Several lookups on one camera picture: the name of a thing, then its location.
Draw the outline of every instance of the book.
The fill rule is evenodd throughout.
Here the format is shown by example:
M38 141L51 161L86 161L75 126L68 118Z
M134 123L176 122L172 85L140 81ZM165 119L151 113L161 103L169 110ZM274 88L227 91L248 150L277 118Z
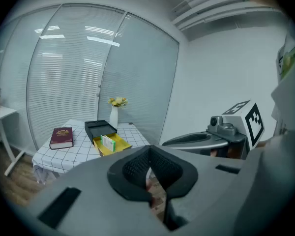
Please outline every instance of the book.
M55 128L49 143L50 149L73 147L72 127Z

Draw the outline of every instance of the white wall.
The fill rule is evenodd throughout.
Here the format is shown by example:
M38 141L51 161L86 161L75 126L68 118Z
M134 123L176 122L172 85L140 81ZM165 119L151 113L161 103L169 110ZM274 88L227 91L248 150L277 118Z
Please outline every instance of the white wall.
M190 42L188 62L176 74L160 143L173 137L205 131L211 116L252 99L264 120L262 140L273 135L277 85L275 60L284 44L283 26L227 30Z

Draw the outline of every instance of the gray surface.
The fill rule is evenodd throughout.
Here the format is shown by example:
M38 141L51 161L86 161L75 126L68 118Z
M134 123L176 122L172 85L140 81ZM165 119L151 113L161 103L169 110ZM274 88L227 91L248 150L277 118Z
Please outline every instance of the gray surface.
M237 129L232 124L225 123L217 126L217 133L221 135L234 136L237 133Z
M263 149L250 151L245 161L211 158L169 147L162 149L192 163L199 173L198 181L185 197L170 201L175 215L190 221L170 232L171 235L258 234L295 193L295 132L292 131L272 138ZM106 180L108 167L135 151L137 148L74 168L38 194L29 211L36 216L66 186L75 186L82 189L82 194L60 224L61 232L81 236L168 235L147 204L126 201ZM217 164L241 167L241 170L238 175L228 176L229 173L216 172Z
M191 163L198 170L198 181L191 191L183 198L171 200L175 214L187 221L194 220L212 206L237 177L236 174L217 170L215 167L221 164L241 168L244 163L243 160L238 159L181 153L168 147L162 147L162 149Z
M148 203L127 201L107 181L107 171L117 160L138 148L88 161L58 178L29 204L37 216L67 186L82 192L58 227L67 235L158 235L168 229L152 214Z
M215 126L211 125L212 118L216 119L216 125ZM212 116L209 123L210 124L207 126L207 129L209 131L217 132L218 125L223 124L223 117L222 116Z
M214 134L214 135L220 137L220 138L230 141L231 143L240 143L241 141L243 141L247 138L245 135L240 134L240 133L237 133L234 136L229 136L229 135L215 133L215 132L209 131L208 129L207 129L207 131L211 134Z
M195 152L195 151L200 151L202 149L212 149L212 148L222 148L227 146L229 143L227 141L225 141L224 139L220 139L219 137L212 135L208 132L197 132L197 133L190 133L190 134L186 134L183 136L178 136L175 137L172 140L176 140L182 137L186 137L186 136L190 136L190 135L194 135L194 134L208 134L211 136L211 138L209 140L203 140L200 142L190 142L190 143L183 143L183 144L172 144L172 145L167 145L167 148L174 148L174 149L178 149L178 150L183 150L186 152Z

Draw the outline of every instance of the open box lid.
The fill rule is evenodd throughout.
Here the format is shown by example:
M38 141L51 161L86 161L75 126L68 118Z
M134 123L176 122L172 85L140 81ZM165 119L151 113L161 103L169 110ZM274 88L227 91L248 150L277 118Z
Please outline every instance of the open box lid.
M85 125L85 132L87 133L92 144L93 144L93 138L95 137L117 133L117 129L115 129L105 120L86 121L84 125Z

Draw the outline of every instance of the white sleeve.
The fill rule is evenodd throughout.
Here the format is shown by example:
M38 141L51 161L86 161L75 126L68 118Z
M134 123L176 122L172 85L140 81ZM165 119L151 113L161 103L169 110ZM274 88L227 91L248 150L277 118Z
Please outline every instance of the white sleeve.
M275 119L276 121L279 121L280 119L280 111L277 108L277 106L275 105L271 114L272 118Z

